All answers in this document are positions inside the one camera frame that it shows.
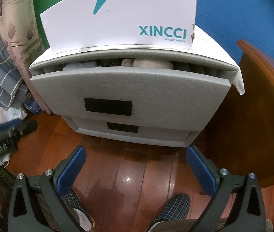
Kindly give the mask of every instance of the blue clamp pad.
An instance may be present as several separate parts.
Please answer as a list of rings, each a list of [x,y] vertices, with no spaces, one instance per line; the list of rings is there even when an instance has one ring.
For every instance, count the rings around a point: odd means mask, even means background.
[[[62,197],[66,194],[68,194],[69,190],[71,189],[75,179],[77,178],[81,168],[83,167],[85,161],[86,161],[86,150],[84,147],[78,146],[75,149],[75,155],[72,157],[72,159],[69,161],[69,157],[66,160],[62,160],[60,164],[56,167],[60,168],[58,171],[62,171],[60,176],[55,176],[55,179],[57,179],[56,183],[56,193],[59,197]],[[63,169],[61,167],[65,166],[65,162],[69,161],[68,165]]]
[[[188,147],[186,150],[186,160],[204,193],[214,197],[216,195],[216,180],[192,147]]]

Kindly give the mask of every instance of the black drawer handle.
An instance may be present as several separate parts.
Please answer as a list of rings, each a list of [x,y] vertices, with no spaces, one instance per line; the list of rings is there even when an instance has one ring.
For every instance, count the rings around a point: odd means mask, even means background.
[[[122,132],[129,132],[129,133],[138,133],[139,126],[137,125],[125,125],[125,124],[118,124],[118,123],[111,123],[107,122],[109,130],[116,130]]]
[[[132,115],[132,101],[85,98],[84,103],[85,109],[88,112],[108,113],[124,116]]]

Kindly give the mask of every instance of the drawer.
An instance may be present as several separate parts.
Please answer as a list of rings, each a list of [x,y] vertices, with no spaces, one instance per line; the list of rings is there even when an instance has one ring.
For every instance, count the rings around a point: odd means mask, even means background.
[[[137,127],[137,132],[132,132],[129,128],[126,131],[114,130],[112,126],[109,126],[105,121],[82,119],[76,117],[70,117],[71,120],[76,124],[78,128],[93,130],[104,133],[113,133],[117,135],[129,135],[132,137],[139,138],[150,138],[159,140],[170,140],[170,141],[184,141],[189,135],[190,131],[185,130],[173,130],[163,128],[153,128],[144,126]]]
[[[55,114],[179,131],[201,131],[230,88],[225,78],[139,67],[55,71],[31,81]],[[85,99],[131,102],[131,115],[87,111]]]

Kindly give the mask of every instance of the metal screw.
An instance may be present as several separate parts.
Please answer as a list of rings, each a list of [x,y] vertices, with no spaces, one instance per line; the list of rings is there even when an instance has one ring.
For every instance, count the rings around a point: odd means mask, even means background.
[[[53,170],[52,169],[48,169],[48,170],[46,170],[45,172],[44,172],[44,174],[46,175],[46,176],[49,176],[49,175],[51,175],[53,173]]]
[[[249,173],[249,177],[250,177],[251,179],[255,179],[255,174],[254,174],[254,173]]]
[[[228,171],[227,171],[227,169],[225,169],[225,168],[221,168],[221,169],[220,169],[220,173],[223,174],[223,175],[227,175],[227,174],[228,174]]]
[[[18,174],[18,176],[17,176],[17,178],[20,180],[20,179],[22,179],[24,177],[24,174],[23,173],[19,173]]]

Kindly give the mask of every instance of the folded clothes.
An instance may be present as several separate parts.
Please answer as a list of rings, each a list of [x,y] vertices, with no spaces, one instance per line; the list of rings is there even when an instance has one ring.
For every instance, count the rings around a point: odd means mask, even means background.
[[[191,66],[188,63],[173,62],[173,65],[175,70],[191,71]]]
[[[155,68],[155,69],[174,69],[170,61],[135,59],[133,67]]]
[[[123,59],[121,66],[133,66],[133,59]]]
[[[121,66],[122,59],[99,59],[97,60],[97,66],[99,67],[110,67],[110,66]]]
[[[63,70],[74,70],[74,69],[93,68],[93,67],[97,67],[95,60],[69,63],[65,65]]]
[[[206,75],[209,75],[212,77],[217,77],[218,75],[218,70],[212,67],[205,67],[205,72],[206,72]]]
[[[194,73],[206,74],[205,68],[202,65],[192,65],[191,70]]]

